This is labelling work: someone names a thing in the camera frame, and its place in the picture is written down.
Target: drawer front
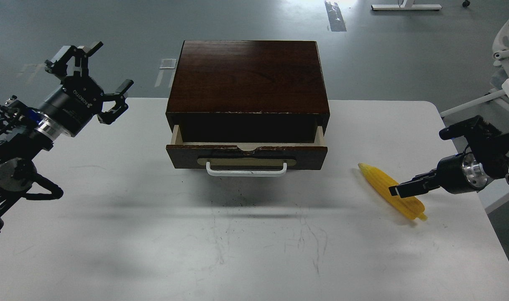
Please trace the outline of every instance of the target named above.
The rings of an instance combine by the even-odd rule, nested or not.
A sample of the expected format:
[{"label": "drawer front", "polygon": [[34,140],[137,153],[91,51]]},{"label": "drawer front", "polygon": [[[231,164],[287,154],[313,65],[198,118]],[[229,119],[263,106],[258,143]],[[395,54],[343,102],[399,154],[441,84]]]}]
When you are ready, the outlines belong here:
[{"label": "drawer front", "polygon": [[175,168],[203,169],[207,159],[215,158],[216,168],[226,169],[281,169],[282,164],[269,163],[258,160],[260,166],[250,160],[245,165],[246,158],[273,159],[273,162],[287,162],[288,169],[319,170],[327,155],[326,146],[261,146],[254,150],[245,151],[235,145],[167,145],[172,164]]}]

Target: wooden top surface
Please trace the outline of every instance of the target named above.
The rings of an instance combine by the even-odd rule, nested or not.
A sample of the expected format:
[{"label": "wooden top surface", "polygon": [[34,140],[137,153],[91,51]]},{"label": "wooden top surface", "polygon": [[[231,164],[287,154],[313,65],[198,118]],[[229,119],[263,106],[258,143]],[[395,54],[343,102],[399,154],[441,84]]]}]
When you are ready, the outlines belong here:
[{"label": "wooden top surface", "polygon": [[329,114],[314,41],[185,41],[168,112]]}]

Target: gray floor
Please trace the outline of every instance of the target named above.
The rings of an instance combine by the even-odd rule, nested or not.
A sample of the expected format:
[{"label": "gray floor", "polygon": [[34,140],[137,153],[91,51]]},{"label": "gray floor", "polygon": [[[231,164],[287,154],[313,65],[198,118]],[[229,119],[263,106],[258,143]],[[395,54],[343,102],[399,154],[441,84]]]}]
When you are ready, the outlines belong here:
[{"label": "gray floor", "polygon": [[[347,31],[332,32],[323,0],[0,1],[0,102],[15,94],[38,106],[58,81],[36,65],[62,45],[97,40],[105,46],[90,59],[91,76],[106,92],[133,79],[132,97],[167,97],[172,71],[157,85],[159,61],[195,39],[315,40],[329,99],[430,101],[443,111],[491,88],[491,45],[509,0],[472,0],[468,8],[462,0],[417,1],[441,4],[438,12],[370,10],[395,2],[338,1]],[[509,131],[509,114],[494,103],[445,122],[478,113]],[[509,210],[491,220],[509,250]]]}]

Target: white table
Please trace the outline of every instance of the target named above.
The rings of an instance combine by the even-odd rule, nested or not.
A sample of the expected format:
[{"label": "white table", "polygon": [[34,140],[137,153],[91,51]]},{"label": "white table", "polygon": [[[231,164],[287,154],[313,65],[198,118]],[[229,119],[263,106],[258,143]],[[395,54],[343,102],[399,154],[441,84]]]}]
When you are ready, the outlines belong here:
[{"label": "white table", "polygon": [[475,193],[410,222],[356,166],[407,181],[454,154],[430,103],[330,101],[323,169],[276,179],[175,170],[166,99],[128,103],[36,158],[65,196],[5,214],[0,300],[509,300]]}]

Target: white chair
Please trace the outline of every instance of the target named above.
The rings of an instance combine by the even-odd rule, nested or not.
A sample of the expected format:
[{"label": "white chair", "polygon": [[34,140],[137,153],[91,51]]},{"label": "white chair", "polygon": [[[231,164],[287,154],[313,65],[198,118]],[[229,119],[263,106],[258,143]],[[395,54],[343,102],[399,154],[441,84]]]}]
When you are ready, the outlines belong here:
[{"label": "white chair", "polygon": [[[458,105],[455,108],[441,112],[440,116],[442,116],[442,118],[455,112],[459,112],[464,109],[470,108],[474,105],[498,99],[506,95],[506,91],[503,90],[501,86],[503,85],[505,80],[509,78],[509,19],[496,35],[496,38],[494,39],[493,42],[492,50],[493,58],[495,60],[494,66],[501,67],[501,70],[497,71],[493,75],[493,78],[490,80],[490,83],[493,85],[494,88],[491,89],[489,91],[489,94],[485,95],[484,97],[474,99],[463,105]],[[509,104],[504,99],[498,99],[497,103],[501,105],[503,108],[505,108],[507,111],[509,111]]]}]

